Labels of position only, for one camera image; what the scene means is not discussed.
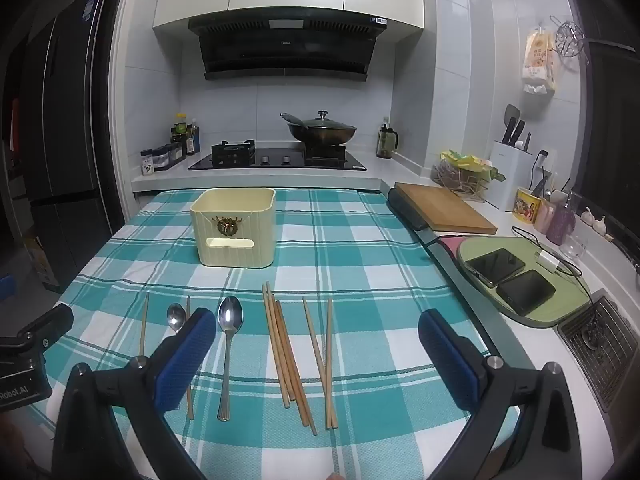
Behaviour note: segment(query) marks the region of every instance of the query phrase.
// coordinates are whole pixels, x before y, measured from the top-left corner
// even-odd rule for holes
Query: wooden cutting board
[[[434,231],[495,235],[498,230],[478,211],[444,187],[396,182],[396,189]]]

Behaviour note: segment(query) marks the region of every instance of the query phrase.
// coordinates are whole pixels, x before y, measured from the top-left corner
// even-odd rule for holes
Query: wooden chopstick
[[[267,282],[267,300],[269,301],[271,323],[273,325],[276,343],[278,344],[278,352],[280,354],[280,370],[282,370],[284,383],[287,385],[287,395],[289,396],[289,400],[294,401],[296,400],[296,391],[293,389],[293,383],[289,374],[289,367],[287,366],[287,353],[285,352],[282,334],[280,333],[280,327],[277,323],[278,313],[276,312],[276,302],[273,298],[273,294],[271,293],[271,285],[269,282]]]
[[[296,398],[298,399],[298,411],[300,412],[300,419],[303,426],[311,425],[311,431],[314,436],[318,435],[316,425],[314,424],[314,418],[311,415],[311,409],[309,403],[306,400],[305,389],[302,387],[302,380],[300,380],[300,373],[298,366],[296,365],[296,358],[293,355],[293,348],[291,347],[291,339],[289,338],[289,332],[287,331],[287,325],[284,321],[284,314],[282,313],[282,306],[279,301],[276,301],[276,311],[278,313],[278,321],[282,328],[280,334],[284,339],[286,346],[285,354],[288,357],[289,367],[292,371],[293,387],[296,389]]]
[[[316,330],[314,329],[314,322],[311,319],[309,313],[309,307],[306,304],[305,298],[302,298],[302,305],[305,307],[306,325],[309,327],[309,335],[311,336],[311,345],[314,348],[314,355],[316,356],[316,365],[318,366],[318,374],[320,376],[320,383],[322,384],[322,392],[326,395],[326,373],[324,369],[324,363],[322,362],[322,354],[318,348],[318,340],[316,339]],[[338,419],[335,416],[335,410],[332,405],[331,410],[331,426],[336,430],[338,428]]]
[[[282,394],[282,402],[284,403],[284,407],[288,408],[289,404],[289,393],[287,391],[287,384],[284,381],[284,375],[282,373],[282,363],[280,362],[280,350],[278,348],[278,344],[280,339],[278,338],[278,333],[276,330],[277,326],[274,326],[274,318],[271,309],[271,300],[267,295],[267,289],[265,286],[262,286],[262,300],[264,301],[264,311],[267,315],[267,326],[269,328],[269,337],[271,339],[271,351],[273,352],[273,361],[276,364],[276,373],[278,374],[278,383],[280,384],[280,393]]]
[[[187,296],[187,308],[185,309],[187,319],[191,315],[191,296]],[[193,394],[191,393],[191,383],[187,386],[187,417],[193,420]]]
[[[326,390],[324,392],[325,398],[325,422],[326,428],[330,430],[333,427],[333,422],[331,420],[331,412],[333,411],[332,400],[331,400],[331,384],[332,384],[332,374],[331,374],[331,325],[332,325],[332,317],[334,315],[334,302],[331,298],[329,298],[329,304],[326,310],[326,362],[325,366],[325,374],[326,374]]]
[[[142,327],[140,328],[140,353],[145,354],[146,312],[149,310],[149,291],[146,292],[145,305],[142,307]]]

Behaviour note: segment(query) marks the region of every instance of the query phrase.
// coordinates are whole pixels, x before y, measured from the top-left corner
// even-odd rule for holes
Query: purple bottle
[[[554,217],[546,231],[546,238],[556,245],[562,245],[564,238],[574,232],[575,229],[575,211],[580,197],[570,192],[569,197],[564,203],[556,209]]]

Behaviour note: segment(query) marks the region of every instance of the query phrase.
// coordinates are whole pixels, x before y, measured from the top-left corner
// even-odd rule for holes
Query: refrigerator
[[[35,232],[64,290],[124,219],[111,160],[104,89],[111,31],[105,0],[75,0],[27,45],[20,83],[20,156]],[[102,38],[104,29],[109,31]]]

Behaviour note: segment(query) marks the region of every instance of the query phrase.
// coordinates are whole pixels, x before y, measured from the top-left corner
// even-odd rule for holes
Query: range hood
[[[348,10],[257,7],[190,18],[206,79],[322,75],[364,81],[386,20]]]

